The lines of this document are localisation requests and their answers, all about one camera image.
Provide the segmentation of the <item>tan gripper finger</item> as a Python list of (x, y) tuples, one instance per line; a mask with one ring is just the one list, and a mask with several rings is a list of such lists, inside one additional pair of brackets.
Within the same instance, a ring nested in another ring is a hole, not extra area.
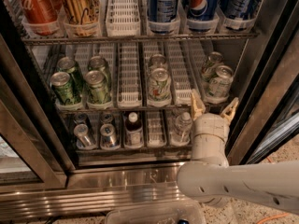
[(206, 106), (201, 99), (200, 93), (195, 89), (192, 89), (191, 105), (192, 120), (196, 120), (206, 112)]
[(221, 112), (221, 117), (231, 123), (234, 119), (236, 109), (239, 105), (239, 99), (235, 97), (230, 104), (228, 104)]

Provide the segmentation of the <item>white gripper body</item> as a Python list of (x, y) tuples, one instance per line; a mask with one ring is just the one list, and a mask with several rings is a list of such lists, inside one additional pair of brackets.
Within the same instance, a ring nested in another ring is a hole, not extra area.
[(228, 140), (229, 132), (229, 122), (220, 115), (211, 113), (200, 116), (193, 124), (193, 136), (213, 135), (219, 137), (224, 143)]

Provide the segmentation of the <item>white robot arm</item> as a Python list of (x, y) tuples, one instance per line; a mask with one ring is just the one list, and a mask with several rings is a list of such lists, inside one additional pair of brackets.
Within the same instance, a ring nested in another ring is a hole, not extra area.
[(177, 172), (179, 191), (210, 206), (222, 206), (230, 197), (298, 215), (299, 161), (229, 164), (225, 145), (238, 103), (234, 98), (219, 115), (207, 113), (192, 90), (192, 153)]

